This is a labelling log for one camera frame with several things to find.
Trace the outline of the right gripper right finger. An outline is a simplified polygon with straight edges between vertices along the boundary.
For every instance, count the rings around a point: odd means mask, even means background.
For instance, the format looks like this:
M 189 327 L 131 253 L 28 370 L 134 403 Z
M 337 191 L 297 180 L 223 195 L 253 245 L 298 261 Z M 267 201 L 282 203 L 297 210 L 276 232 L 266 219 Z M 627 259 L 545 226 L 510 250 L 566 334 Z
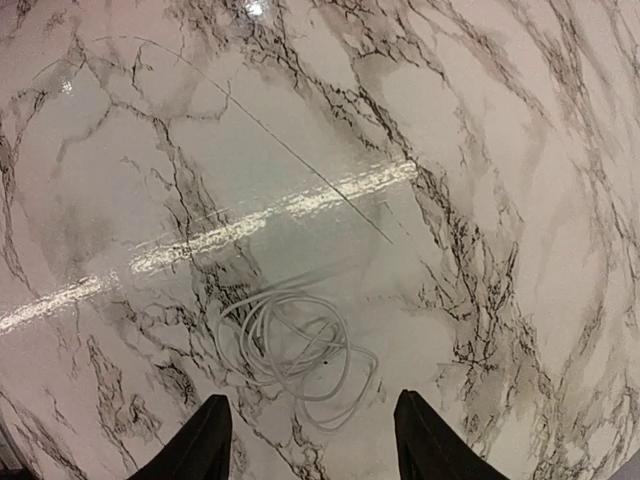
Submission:
M 479 457 L 416 391 L 400 393 L 394 427 L 402 480 L 507 480 Z

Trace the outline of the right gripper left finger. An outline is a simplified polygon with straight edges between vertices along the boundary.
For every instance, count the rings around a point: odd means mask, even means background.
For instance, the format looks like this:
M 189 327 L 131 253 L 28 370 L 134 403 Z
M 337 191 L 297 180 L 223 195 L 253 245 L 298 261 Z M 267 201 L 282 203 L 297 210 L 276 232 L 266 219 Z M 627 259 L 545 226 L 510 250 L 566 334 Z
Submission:
M 232 416 L 225 395 L 211 395 L 133 480 L 227 480 Z

